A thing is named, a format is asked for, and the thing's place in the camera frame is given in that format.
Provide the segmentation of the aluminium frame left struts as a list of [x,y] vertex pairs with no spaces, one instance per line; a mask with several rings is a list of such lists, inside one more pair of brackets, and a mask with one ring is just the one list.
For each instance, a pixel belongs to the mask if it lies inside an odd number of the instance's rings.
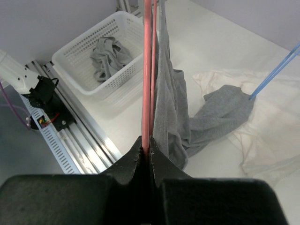
[[137,0],[116,0],[117,9],[116,11],[126,11],[137,17],[142,17],[142,12],[139,9]]

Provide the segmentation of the white garment under pile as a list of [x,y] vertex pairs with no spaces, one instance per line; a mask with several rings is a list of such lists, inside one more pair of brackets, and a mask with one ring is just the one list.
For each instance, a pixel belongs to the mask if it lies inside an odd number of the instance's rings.
[[256,97],[246,123],[225,136],[240,168],[272,187],[300,173],[300,80],[279,75]]

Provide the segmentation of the blue wire hanger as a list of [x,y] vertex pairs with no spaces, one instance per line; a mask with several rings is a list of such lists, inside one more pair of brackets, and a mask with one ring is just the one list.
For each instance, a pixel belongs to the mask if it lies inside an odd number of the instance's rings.
[[250,95],[249,100],[253,100],[256,96],[270,83],[296,56],[300,53],[300,44],[298,43],[288,55],[272,70],[272,72],[263,80],[262,83]]

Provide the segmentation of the white plastic basket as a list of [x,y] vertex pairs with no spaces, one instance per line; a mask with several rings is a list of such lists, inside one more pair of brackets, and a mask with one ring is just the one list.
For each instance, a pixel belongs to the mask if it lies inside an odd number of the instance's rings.
[[59,49],[52,62],[81,94],[105,99],[143,70],[142,20],[108,16]]

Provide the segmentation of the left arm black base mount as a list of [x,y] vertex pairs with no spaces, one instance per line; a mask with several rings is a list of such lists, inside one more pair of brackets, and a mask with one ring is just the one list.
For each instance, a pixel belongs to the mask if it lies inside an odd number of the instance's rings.
[[29,103],[31,106],[43,110],[48,117],[47,119],[44,115],[38,116],[36,122],[40,128],[45,128],[52,124],[57,131],[61,131],[75,122],[73,115],[56,93],[53,93],[48,103],[33,97],[29,98]]

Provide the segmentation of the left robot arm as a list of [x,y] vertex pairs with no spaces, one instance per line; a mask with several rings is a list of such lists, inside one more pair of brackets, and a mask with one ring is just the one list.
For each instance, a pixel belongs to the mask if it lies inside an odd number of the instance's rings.
[[61,105],[55,93],[58,79],[50,79],[21,65],[5,51],[0,51],[0,75],[33,107],[46,112],[57,111]]

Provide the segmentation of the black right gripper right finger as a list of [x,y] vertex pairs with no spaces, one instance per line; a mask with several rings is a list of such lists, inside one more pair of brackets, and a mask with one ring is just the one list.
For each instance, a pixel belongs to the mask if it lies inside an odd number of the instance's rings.
[[273,189],[265,181],[192,178],[150,139],[153,225],[286,225]]

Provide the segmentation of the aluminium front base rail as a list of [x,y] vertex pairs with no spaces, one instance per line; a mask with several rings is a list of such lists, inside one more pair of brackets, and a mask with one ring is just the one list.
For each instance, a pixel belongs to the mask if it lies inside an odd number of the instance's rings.
[[34,60],[27,64],[27,67],[39,75],[59,79],[55,91],[73,115],[75,122],[58,132],[67,135],[66,143],[83,174],[101,173],[117,162],[122,154],[60,77],[54,65],[49,62],[40,66]]

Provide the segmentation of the grey tank top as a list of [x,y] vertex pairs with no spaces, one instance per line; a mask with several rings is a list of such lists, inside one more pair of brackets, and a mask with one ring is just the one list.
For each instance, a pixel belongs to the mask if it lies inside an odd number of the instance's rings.
[[159,36],[156,45],[156,105],[153,137],[158,148],[179,169],[188,163],[182,145],[190,138],[187,87],[184,72],[173,68],[170,59],[165,1],[159,2]]
[[101,37],[90,58],[98,82],[105,82],[133,60],[129,50],[114,37]]

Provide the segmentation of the grey clothes pile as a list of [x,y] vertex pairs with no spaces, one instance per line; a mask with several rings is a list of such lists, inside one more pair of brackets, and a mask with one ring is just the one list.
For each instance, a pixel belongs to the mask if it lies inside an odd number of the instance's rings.
[[203,98],[204,105],[190,118],[190,137],[183,143],[189,157],[247,122],[255,103],[240,87],[232,85],[224,85]]

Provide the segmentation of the pink wire hanger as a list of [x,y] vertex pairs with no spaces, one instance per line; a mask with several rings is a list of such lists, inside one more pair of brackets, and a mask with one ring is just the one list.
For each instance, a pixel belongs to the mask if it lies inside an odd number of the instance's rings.
[[143,1],[142,150],[148,158],[154,123],[157,1]]

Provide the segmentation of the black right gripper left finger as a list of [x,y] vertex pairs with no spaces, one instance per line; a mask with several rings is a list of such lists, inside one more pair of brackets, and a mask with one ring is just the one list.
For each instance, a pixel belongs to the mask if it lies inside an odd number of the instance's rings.
[[150,222],[141,138],[100,174],[17,175],[0,188],[3,225],[141,225]]

